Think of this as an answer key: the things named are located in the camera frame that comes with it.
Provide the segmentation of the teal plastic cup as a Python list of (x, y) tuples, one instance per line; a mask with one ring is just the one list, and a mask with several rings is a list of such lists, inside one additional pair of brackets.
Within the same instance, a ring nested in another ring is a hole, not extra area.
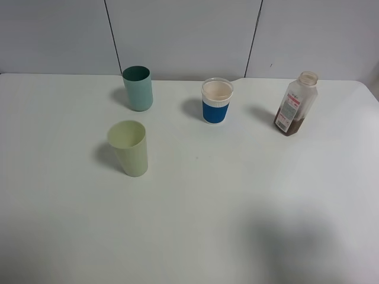
[(150, 70), (144, 66), (130, 66), (122, 73), (130, 108), (146, 111), (153, 104)]

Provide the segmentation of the clear plastic drink bottle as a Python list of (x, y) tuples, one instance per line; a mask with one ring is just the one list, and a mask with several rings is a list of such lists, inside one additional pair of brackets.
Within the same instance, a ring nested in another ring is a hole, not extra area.
[(275, 126), (284, 135), (291, 136), (300, 129), (317, 98), (317, 81), (315, 73), (304, 71), (288, 85), (274, 119)]

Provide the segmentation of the clear cup with blue sleeve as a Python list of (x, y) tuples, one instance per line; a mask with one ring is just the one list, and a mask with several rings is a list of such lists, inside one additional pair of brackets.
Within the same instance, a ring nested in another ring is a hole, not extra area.
[(209, 78), (201, 87), (203, 118), (209, 124), (222, 123), (226, 117), (233, 85), (223, 78)]

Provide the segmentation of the light green plastic cup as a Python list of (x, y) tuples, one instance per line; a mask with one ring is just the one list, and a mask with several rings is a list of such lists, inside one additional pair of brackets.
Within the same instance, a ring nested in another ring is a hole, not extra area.
[(107, 133), (107, 141), (114, 149), (124, 172), (139, 177), (148, 169), (146, 129), (138, 121), (120, 121)]

